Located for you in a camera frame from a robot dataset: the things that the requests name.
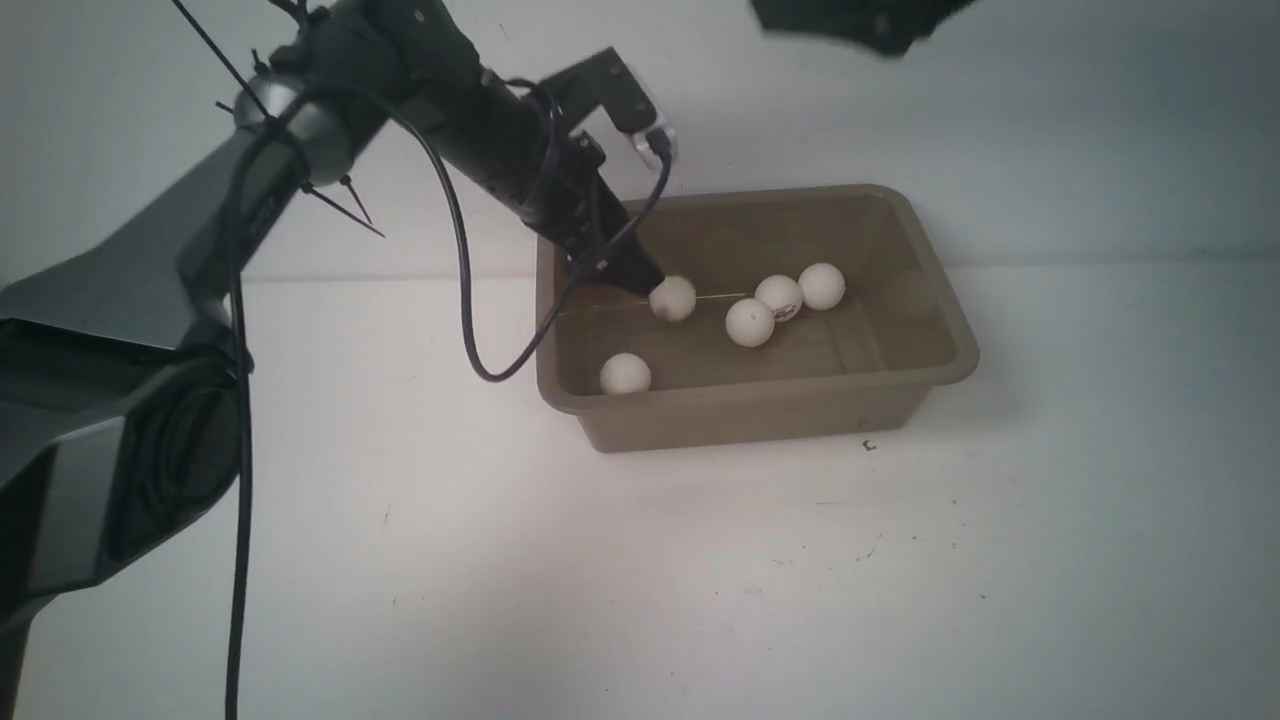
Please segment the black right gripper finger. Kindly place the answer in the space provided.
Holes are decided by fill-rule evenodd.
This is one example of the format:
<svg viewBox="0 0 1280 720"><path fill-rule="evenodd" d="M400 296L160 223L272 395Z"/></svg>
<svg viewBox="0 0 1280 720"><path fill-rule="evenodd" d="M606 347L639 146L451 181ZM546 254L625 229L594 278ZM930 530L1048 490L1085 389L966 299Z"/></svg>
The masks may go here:
<svg viewBox="0 0 1280 720"><path fill-rule="evenodd" d="M972 1L751 1L767 33L832 38L878 56L904 56L910 47Z"/></svg>

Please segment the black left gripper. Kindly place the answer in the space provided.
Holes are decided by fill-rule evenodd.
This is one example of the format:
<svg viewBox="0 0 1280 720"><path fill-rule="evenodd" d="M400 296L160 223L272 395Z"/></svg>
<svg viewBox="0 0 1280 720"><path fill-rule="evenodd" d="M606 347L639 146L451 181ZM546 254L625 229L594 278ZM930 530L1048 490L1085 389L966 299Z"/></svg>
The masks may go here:
<svg viewBox="0 0 1280 720"><path fill-rule="evenodd" d="M602 177L604 149L585 131L561 133L550 169L544 170L549 137L544 129L520 136L526 224L564 252L570 282L648 297L667 275L640 243L632 215Z"/></svg>

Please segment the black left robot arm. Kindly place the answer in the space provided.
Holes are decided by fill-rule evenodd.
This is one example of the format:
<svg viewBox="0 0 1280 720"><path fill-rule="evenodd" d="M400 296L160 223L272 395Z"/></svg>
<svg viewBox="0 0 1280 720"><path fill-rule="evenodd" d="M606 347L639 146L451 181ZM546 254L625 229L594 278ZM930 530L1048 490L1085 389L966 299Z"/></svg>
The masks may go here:
<svg viewBox="0 0 1280 720"><path fill-rule="evenodd" d="M440 1L283 1L296 36L230 106L236 128L88 251L3 291L3 716L29 628L238 489L224 715L238 715L253 441L243 272L297 196L323 199L385 124L440 182L460 265L463 347L500 383L586 284L646 297L664 273L637 229L675 132L613 49L547 77L498 76ZM564 252L568 284L525 350L484 366L453 170Z"/></svg>

